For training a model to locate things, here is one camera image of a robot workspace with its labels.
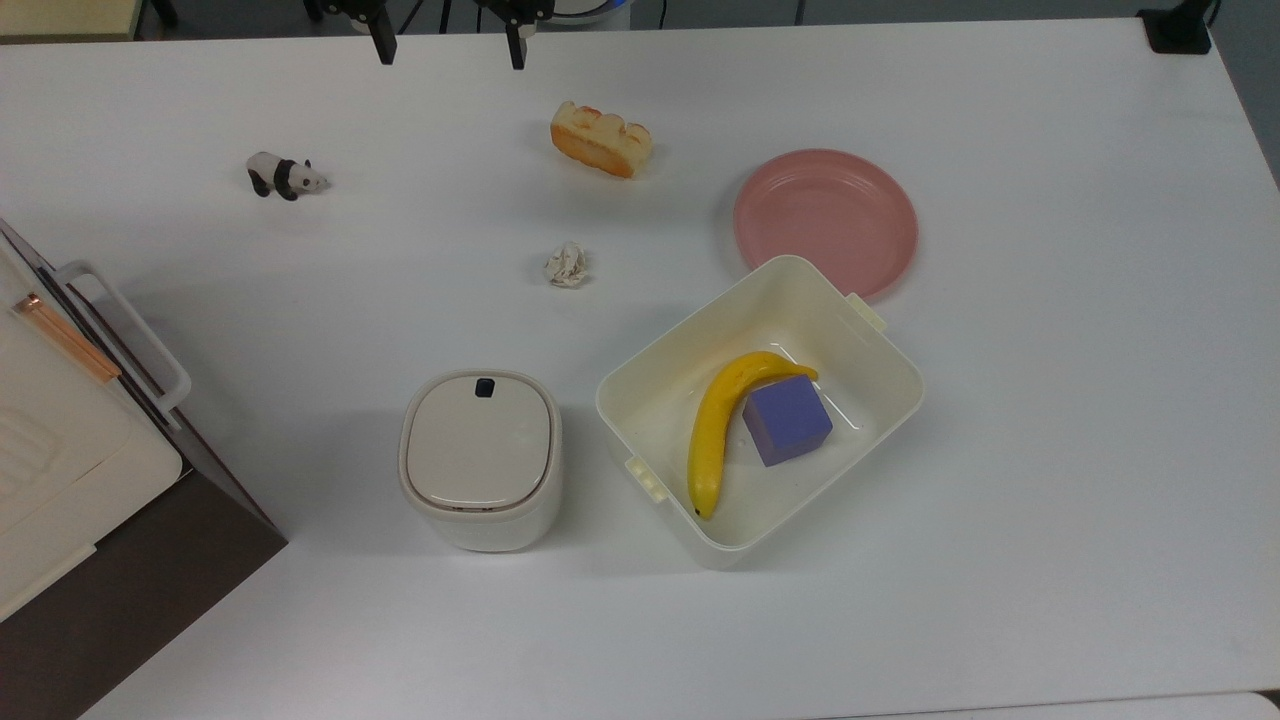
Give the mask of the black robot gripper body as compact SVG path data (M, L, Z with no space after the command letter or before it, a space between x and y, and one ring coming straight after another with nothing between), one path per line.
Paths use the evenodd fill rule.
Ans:
M474 4L499 18L503 26L516 27L548 20L556 9L554 1L474 1ZM380 20L389 20L385 1L306 1L305 6L310 15L320 12L342 14L369 27Z

